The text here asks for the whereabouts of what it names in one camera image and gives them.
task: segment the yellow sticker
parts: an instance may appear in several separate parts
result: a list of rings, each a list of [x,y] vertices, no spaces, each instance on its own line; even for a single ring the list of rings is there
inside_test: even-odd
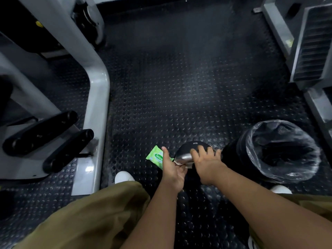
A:
[[[36,25],[40,28],[44,28],[44,26],[39,21],[36,21]]]
[[[291,48],[293,46],[293,39],[288,39],[286,40],[286,44],[288,45],[289,48]]]

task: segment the hand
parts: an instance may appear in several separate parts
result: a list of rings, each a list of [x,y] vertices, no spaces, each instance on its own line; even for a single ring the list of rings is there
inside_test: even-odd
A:
[[[183,189],[185,175],[188,168],[185,165],[178,166],[171,161],[167,148],[162,147],[163,151],[163,177],[162,182],[166,182],[174,187],[177,193]]]
[[[208,147],[208,153],[206,153],[201,145],[198,146],[198,151],[199,153],[192,148],[190,154],[201,178],[201,183],[205,185],[215,184],[215,175],[220,173],[220,169],[227,167],[220,158],[222,151],[218,149],[214,154],[212,147]]]

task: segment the clear plastic bag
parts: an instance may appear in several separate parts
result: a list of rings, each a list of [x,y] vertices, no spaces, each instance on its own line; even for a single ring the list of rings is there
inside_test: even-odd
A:
[[[318,171],[320,148],[310,135],[289,121],[261,121],[245,135],[247,155],[268,178],[297,183]]]

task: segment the forearm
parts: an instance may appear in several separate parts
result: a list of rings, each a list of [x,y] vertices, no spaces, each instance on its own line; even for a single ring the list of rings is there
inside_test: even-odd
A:
[[[332,223],[227,167],[215,186],[235,205],[269,248],[331,248]]]
[[[121,249],[174,247],[177,192],[161,181],[142,218]]]

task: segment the black baseboard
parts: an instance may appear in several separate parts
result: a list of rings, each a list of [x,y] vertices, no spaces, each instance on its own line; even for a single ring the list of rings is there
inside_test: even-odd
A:
[[[103,16],[176,1],[179,0],[115,0],[112,2],[99,3],[97,7]]]

